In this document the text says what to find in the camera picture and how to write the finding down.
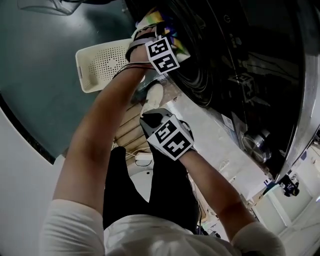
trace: colorful cloth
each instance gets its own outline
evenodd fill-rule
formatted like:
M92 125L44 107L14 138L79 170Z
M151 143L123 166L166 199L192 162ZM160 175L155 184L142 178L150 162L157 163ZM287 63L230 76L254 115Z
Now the colorful cloth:
M190 53L183 43L178 39L178 33L173 25L173 18L161 13L156 7L149 11L146 16L144 16L144 18L136 24L136 31L132 37L134 37L136 33L143 28L156 25L161 22L165 23L165 28L161 35L168 38L169 42L171 43L172 51L178 62L183 62L184 60L188 59L190 57Z

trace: white shoe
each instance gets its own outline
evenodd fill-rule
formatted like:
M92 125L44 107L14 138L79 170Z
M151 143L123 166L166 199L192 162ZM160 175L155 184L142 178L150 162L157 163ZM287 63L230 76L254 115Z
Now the white shoe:
M160 103L164 97L164 88L160 83L154 84L146 95L146 102L143 105L140 117L143 117L143 114L149 110L155 110L160 107Z
M119 147L119 145L115 141L113 141L111 150L113 150L114 148L117 148L117 147Z

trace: white plastic basket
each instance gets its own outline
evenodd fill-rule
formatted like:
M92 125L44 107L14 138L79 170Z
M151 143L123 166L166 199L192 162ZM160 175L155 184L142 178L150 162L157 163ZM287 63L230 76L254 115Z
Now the white plastic basket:
M128 63L126 52L133 40L94 45L75 54L81 88L85 93L103 90L118 70Z

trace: gray floor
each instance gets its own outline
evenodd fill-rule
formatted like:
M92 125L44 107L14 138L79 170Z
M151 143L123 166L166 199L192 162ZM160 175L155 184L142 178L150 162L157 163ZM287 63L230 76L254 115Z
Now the gray floor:
M28 132L54 157L66 149L98 93L82 92L77 50L129 38L122 2L82 4L71 16L18 10L0 0L0 92Z
M168 102L164 107L189 124L195 149L228 181L242 170L261 176L261 183L267 178L264 178L262 170L232 141L223 129L223 124L185 94L178 96L176 101Z

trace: washing machine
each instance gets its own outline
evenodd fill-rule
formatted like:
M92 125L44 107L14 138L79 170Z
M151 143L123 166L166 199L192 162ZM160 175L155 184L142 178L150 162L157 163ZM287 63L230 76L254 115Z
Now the washing machine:
M126 0L172 17L191 57L169 77L278 182L320 125L319 2Z

